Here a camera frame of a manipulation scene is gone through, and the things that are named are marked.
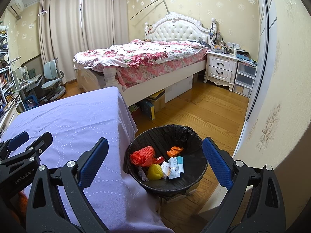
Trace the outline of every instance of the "blue gripper pad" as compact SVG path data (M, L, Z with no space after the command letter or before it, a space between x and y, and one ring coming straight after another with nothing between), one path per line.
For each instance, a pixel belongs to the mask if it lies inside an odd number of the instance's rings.
M26 131L24 131L21 134L17 135L16 137L12 138L7 148L13 152L18 147L20 147L22 144L26 143L28 140L29 140L29 135Z
M90 151L90 155L80 170L80 181L78 186L81 190L91 186L96 173L104 162L108 154L109 144L107 139L101 138L94 148Z
M233 186L231 179L231 169L226 164L223 157L220 155L215 145L208 139L205 138L202 144L203 153L208 163L211 165L213 172L216 175L219 184L226 187L229 191Z

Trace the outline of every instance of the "wallpaper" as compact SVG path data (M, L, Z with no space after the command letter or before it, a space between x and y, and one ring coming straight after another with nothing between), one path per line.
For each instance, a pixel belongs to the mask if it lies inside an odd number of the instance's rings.
M311 157L311 17L301 0L274 1L275 69L258 119L234 158L252 167L273 166L289 226L311 196L311 183L306 181ZM297 36L300 45L295 44Z
M144 26L163 18L167 11L161 1L149 6L135 18L130 18L155 0L128 0L130 40L144 38ZM226 42L237 43L257 59L259 50L258 0L165 0L169 11L190 16L210 28L216 18L218 29Z
M16 37L17 25L15 16L13 16L13 14L9 10L6 10L4 13L4 17L2 16L1 20L4 20L3 25L7 25L10 27L7 32L7 43L9 47L9 59L13 60L19 57L18 43ZM17 60L15 62L15 67L19 67L20 64L20 60Z
M38 11L39 3L25 8L21 13L22 19L17 22L15 34L21 64L41 53L38 35Z

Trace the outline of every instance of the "curtain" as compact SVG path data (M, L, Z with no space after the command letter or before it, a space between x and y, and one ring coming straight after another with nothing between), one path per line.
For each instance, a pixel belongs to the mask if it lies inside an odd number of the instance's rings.
M41 10L50 11L50 1L51 0L40 0L39 12ZM51 31L50 31L50 13L40 15L38 19L39 25L39 44L41 51L42 64L51 61L55 58L51 40Z
M114 44L127 44L129 42L127 0L113 0L112 6Z
M63 71L63 83L74 80L73 58L84 51L80 21L80 0L51 0L50 29L57 67Z
M111 0L82 0L82 32L86 50L114 44Z

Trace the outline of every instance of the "nightstand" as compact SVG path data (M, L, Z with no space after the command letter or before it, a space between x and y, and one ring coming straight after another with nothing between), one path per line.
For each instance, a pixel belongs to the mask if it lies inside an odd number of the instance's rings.
M204 83L209 80L218 86L228 86L232 92L237 64L238 58L233 55L208 52Z

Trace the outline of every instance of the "lavender cloth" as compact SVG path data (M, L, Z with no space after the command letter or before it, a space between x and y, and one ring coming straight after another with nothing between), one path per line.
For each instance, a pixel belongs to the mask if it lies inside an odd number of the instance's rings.
M40 157L41 164L48 168L77 160L105 137L109 143L108 155L92 185L84 190L98 216L111 232L173 233L156 213L156 199L122 170L125 151L137 128L116 87L72 96L22 113L1 141L23 131L28 132L29 141L11 156L50 132L53 143ZM29 194L30 186L25 192ZM71 222L78 224L64 191L60 192Z

